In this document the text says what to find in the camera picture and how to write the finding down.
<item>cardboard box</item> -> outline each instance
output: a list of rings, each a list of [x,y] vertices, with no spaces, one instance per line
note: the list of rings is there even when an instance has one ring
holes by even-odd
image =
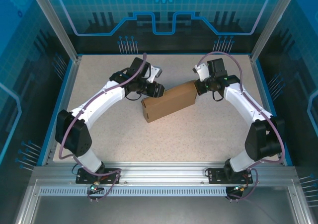
[[[143,99],[141,103],[146,121],[150,123],[193,105],[197,96],[194,82],[193,80],[173,87],[165,91],[162,97],[147,97]]]

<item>transparent wall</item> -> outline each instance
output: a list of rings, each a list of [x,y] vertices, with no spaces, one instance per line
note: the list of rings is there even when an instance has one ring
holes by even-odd
[[[276,112],[285,119],[285,139],[298,174],[306,177],[313,173],[317,177],[317,0],[291,1],[259,61]]]
[[[278,0],[50,0],[78,53],[250,53]]]
[[[12,223],[69,57],[35,0],[0,0],[0,18],[0,222]]]

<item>base mounting plate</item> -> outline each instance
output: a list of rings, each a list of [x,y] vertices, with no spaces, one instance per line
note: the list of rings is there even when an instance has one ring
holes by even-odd
[[[251,172],[244,171],[243,175],[247,175],[248,183],[253,183]],[[237,179],[229,181],[224,173],[223,168],[207,168],[205,176],[209,178],[209,184],[246,184],[246,178],[240,176]]]
[[[118,170],[118,168],[105,168],[105,173],[112,172],[115,170]],[[117,175],[118,175],[118,173],[114,173],[114,174],[111,174],[109,176],[102,177],[100,180],[100,184],[113,184]],[[83,168],[78,169],[75,183],[77,183],[77,184],[92,184],[95,181],[97,181],[96,176],[87,173]]]

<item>robotic arm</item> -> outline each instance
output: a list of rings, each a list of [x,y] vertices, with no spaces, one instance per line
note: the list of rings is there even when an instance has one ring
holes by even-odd
[[[229,101],[250,127],[245,141],[245,149],[239,155],[225,162],[224,173],[228,181],[240,178],[247,168],[259,160],[281,152],[280,143],[273,129],[257,109],[242,95],[239,79],[235,75],[228,76],[223,59],[208,61],[208,65],[196,65],[193,71],[199,75],[199,79],[195,82],[199,95],[212,91],[214,98],[214,92],[217,91],[222,97],[220,100],[225,98]],[[244,93],[270,118],[279,133],[283,134],[284,122],[264,110],[245,89]]]
[[[142,59],[135,58],[129,68],[114,73],[110,77],[110,81],[108,81],[97,94],[104,92],[110,87],[114,87],[127,81],[139,69],[142,62]],[[62,143],[65,132],[71,121],[79,114],[83,107],[90,102],[87,110],[79,116],[78,120],[73,125],[64,147],[70,150],[89,171],[93,173],[103,173],[104,165],[91,148],[92,140],[89,130],[93,126],[94,122],[105,111],[107,111],[117,101],[126,97],[130,92],[136,92],[138,94],[144,94],[151,97],[163,96],[164,86],[154,81],[155,77],[159,77],[161,75],[161,72],[161,68],[153,67],[151,64],[146,62],[141,72],[126,85],[112,89],[93,101],[91,98],[78,108],[73,109],[71,112],[62,110],[57,117],[55,135],[56,141]]]

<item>speckled tabletop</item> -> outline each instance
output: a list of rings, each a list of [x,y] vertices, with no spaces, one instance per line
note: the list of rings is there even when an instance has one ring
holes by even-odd
[[[85,55],[82,57],[68,110],[72,110],[98,92],[116,71],[129,67],[135,55]],[[192,68],[201,55],[148,55],[147,61],[162,68],[156,79],[166,89],[198,79]],[[248,55],[234,55],[243,69],[244,86],[260,104]],[[235,63],[223,58],[229,75],[239,76]],[[225,161],[244,149],[249,127],[227,101],[216,102],[212,93],[197,96],[195,105],[147,123],[140,100],[123,99],[113,105],[93,125],[90,135],[93,150],[103,161]],[[53,158],[58,159],[58,149]]]

